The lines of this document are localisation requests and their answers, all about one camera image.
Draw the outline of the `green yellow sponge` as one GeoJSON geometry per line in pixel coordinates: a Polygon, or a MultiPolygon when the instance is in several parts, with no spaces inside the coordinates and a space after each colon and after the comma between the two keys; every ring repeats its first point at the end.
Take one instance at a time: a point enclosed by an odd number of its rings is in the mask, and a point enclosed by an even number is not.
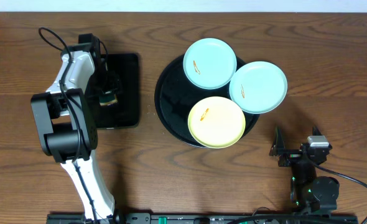
{"type": "Polygon", "coordinates": [[[114,93],[109,93],[105,95],[100,95],[99,102],[101,106],[110,106],[118,103],[118,99],[114,93]]]}

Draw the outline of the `yellow plate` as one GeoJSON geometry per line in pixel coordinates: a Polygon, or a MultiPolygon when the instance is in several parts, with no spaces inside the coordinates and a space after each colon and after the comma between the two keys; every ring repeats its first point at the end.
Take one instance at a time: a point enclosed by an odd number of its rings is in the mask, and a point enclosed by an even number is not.
{"type": "Polygon", "coordinates": [[[192,137],[202,146],[220,149],[233,145],[242,137],[246,118],[235,102],[211,96],[193,106],[187,126],[192,137]]]}

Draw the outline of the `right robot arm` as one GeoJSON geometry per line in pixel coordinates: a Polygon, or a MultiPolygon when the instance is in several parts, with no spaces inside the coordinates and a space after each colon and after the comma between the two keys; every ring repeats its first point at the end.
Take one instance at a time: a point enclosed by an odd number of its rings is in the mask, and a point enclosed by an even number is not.
{"type": "Polygon", "coordinates": [[[290,167],[290,200],[295,205],[294,212],[301,215],[329,215],[337,209],[340,184],[337,179],[318,176],[316,166],[327,160],[332,145],[312,128],[312,135],[298,149],[288,149],[279,128],[276,128],[270,156],[278,157],[278,166],[290,167]]]}

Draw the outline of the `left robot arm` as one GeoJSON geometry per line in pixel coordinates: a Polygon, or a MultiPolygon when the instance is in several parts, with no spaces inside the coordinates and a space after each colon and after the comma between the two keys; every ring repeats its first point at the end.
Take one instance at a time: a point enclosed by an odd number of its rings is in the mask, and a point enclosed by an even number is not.
{"type": "Polygon", "coordinates": [[[55,217],[56,223],[118,222],[114,197],[96,161],[98,133],[87,102],[102,95],[109,81],[104,46],[93,34],[79,35],[76,45],[64,45],[55,81],[30,100],[43,152],[68,173],[85,209],[81,218],[55,217]]]}

